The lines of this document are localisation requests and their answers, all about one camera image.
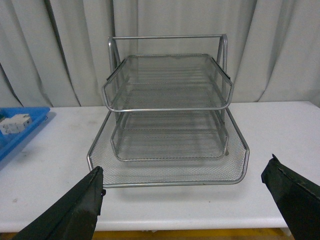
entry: white table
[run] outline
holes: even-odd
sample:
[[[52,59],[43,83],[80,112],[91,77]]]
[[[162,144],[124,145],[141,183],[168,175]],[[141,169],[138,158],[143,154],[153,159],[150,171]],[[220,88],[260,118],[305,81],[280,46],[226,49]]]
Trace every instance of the white table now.
[[[271,154],[320,185],[320,109],[310,102],[232,103],[250,147],[235,185],[107,189],[97,231],[287,227],[261,173]],[[0,162],[0,232],[18,232],[81,180],[107,114],[52,108],[48,120]]]

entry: yellow floor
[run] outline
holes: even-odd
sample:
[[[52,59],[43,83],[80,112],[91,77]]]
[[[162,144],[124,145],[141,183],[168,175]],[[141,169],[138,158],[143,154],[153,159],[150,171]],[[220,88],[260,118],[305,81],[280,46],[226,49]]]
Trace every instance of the yellow floor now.
[[[9,240],[15,233],[2,233],[0,240]],[[279,228],[160,230],[152,231],[96,231],[93,240],[294,240]]]

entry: desk organizer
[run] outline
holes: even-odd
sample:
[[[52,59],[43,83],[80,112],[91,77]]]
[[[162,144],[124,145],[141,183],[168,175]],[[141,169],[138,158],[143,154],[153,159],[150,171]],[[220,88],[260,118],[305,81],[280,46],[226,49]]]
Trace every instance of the desk organizer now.
[[[138,54],[120,61],[116,40],[219,38],[209,55]],[[249,147],[228,106],[227,36],[110,37],[110,110],[89,152],[105,188],[225,185],[247,171]],[[219,62],[222,57],[222,68]]]

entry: white block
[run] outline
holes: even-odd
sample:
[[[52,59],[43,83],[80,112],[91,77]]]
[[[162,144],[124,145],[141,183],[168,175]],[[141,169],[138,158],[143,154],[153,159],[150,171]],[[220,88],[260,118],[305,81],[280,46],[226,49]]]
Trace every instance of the white block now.
[[[29,114],[16,114],[0,122],[0,131],[3,135],[18,134],[32,123]]]

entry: white curtain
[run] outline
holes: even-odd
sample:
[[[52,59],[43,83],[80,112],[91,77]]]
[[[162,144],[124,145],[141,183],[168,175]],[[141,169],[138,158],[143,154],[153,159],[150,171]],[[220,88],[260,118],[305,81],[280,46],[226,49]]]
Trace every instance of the white curtain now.
[[[0,107],[100,106],[108,36],[228,36],[233,102],[320,107],[319,0],[1,0]],[[212,39],[123,40],[132,53],[217,53]]]

